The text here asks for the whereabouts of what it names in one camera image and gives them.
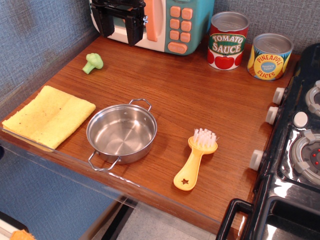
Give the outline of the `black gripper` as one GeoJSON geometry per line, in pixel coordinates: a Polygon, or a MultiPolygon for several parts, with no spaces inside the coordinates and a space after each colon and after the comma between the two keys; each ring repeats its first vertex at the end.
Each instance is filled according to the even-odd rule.
{"type": "Polygon", "coordinates": [[[143,0],[92,0],[90,5],[98,31],[103,37],[114,33],[113,17],[116,17],[125,19],[130,47],[142,40],[146,25],[146,3],[143,0]]]}

